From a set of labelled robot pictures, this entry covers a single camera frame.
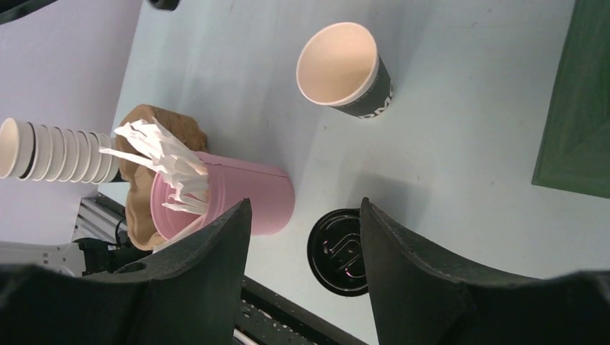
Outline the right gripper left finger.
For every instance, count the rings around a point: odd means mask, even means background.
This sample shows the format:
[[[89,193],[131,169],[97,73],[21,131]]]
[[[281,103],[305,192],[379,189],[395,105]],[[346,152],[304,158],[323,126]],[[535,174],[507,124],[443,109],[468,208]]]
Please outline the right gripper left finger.
[[[229,344],[251,236],[245,199],[115,272],[1,267],[3,344]]]

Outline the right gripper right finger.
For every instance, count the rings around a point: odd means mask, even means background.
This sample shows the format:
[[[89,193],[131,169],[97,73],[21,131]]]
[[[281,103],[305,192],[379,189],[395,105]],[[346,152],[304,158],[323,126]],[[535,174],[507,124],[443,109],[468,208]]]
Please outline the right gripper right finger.
[[[537,279],[479,264],[364,198],[361,244],[380,344],[607,344],[609,273]]]

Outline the black paper coffee cup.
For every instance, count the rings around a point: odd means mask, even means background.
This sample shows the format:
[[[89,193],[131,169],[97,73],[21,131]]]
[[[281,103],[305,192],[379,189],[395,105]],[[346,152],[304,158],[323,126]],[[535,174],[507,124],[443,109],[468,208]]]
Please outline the black paper coffee cup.
[[[380,116],[393,99],[393,84],[374,36],[361,24],[339,22],[304,45],[296,83],[310,102],[359,119]]]

